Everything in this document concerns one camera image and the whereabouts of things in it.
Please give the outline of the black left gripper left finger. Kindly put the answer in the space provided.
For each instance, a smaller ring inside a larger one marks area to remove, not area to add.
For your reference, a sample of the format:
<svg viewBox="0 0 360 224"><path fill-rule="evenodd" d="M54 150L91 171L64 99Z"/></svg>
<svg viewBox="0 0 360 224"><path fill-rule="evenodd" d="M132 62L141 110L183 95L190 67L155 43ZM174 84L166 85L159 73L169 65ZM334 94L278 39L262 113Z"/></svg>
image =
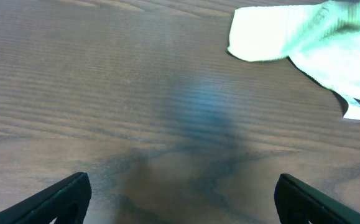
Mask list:
<svg viewBox="0 0 360 224"><path fill-rule="evenodd" d="M0 224L82 224L91 200L88 174L77 172L0 212Z"/></svg>

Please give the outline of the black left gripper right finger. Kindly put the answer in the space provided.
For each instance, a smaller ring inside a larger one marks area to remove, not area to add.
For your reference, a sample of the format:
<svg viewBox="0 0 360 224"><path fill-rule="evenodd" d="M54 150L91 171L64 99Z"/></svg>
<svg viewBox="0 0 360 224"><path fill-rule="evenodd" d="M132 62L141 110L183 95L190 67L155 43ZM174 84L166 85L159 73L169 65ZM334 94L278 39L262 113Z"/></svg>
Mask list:
<svg viewBox="0 0 360 224"><path fill-rule="evenodd" d="M274 202L281 224L360 224L360 213L290 174L281 174Z"/></svg>

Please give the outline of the light green microfiber cloth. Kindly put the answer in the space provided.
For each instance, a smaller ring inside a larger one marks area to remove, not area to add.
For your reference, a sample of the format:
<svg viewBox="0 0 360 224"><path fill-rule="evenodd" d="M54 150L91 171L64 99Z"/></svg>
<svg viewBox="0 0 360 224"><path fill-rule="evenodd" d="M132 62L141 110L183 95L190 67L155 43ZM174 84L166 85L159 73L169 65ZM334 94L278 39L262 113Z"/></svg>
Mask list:
<svg viewBox="0 0 360 224"><path fill-rule="evenodd" d="M228 52L248 62L289 58L342 97L344 118L360 120L360 1L239 8Z"/></svg>

